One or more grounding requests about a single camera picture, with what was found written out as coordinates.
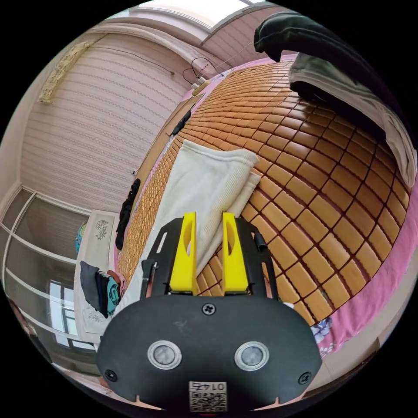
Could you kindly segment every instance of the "qr code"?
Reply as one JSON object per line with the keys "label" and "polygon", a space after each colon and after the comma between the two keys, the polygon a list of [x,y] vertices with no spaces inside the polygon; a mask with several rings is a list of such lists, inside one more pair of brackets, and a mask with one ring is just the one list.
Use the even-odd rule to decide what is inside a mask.
{"label": "qr code", "polygon": [[226,412],[226,384],[190,382],[189,399],[191,412]]}
{"label": "qr code", "polygon": [[191,412],[226,412],[226,393],[199,393],[190,394]]}

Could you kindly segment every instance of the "gray cloth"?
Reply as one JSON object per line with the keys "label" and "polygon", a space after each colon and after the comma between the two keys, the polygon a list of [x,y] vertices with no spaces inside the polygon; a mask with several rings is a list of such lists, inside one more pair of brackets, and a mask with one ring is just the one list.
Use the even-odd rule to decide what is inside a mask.
{"label": "gray cloth", "polygon": [[95,310],[100,310],[99,294],[96,284],[96,273],[99,271],[99,268],[90,266],[84,261],[80,262],[80,267],[80,282],[84,297]]}

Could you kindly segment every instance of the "screw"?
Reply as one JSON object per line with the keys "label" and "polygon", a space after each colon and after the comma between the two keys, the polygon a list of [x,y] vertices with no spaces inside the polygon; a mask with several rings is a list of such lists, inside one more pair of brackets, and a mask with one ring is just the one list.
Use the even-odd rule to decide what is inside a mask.
{"label": "screw", "polygon": [[216,307],[212,303],[206,303],[202,306],[202,312],[205,315],[213,315],[216,311]]}
{"label": "screw", "polygon": [[299,384],[306,384],[311,380],[311,378],[312,378],[312,373],[310,371],[307,371],[299,377],[298,383]]}
{"label": "screw", "polygon": [[118,377],[116,376],[116,373],[113,370],[106,370],[104,372],[105,377],[108,378],[111,382],[116,382]]}

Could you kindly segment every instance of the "white towel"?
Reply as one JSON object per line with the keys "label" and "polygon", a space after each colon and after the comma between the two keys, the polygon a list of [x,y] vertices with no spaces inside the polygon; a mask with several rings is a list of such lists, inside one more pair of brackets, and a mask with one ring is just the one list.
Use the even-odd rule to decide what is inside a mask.
{"label": "white towel", "polygon": [[417,176],[417,151],[399,117],[367,87],[349,78],[330,62],[298,54],[289,69],[289,82],[304,81],[362,112],[386,132],[386,142],[408,187]]}
{"label": "white towel", "polygon": [[[199,275],[222,242],[222,213],[239,216],[260,181],[260,176],[251,172],[257,162],[257,156],[251,151],[215,151],[184,141],[174,161],[141,260],[147,258],[165,224],[185,213],[196,212]],[[141,286],[140,261],[115,314],[139,300]]]}

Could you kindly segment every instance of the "clothes pile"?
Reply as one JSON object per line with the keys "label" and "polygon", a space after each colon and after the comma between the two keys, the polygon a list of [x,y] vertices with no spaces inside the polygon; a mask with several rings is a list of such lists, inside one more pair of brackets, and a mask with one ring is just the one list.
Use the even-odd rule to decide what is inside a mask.
{"label": "clothes pile", "polygon": [[417,176],[417,140],[398,101],[372,66],[350,45],[297,12],[275,13],[255,30],[254,48],[280,62],[283,50],[298,52],[290,89],[325,105],[380,142],[386,142],[405,184]]}
{"label": "clothes pile", "polygon": [[80,267],[81,288],[86,301],[105,318],[113,315],[126,290],[124,278],[112,270],[100,271],[84,261]]}

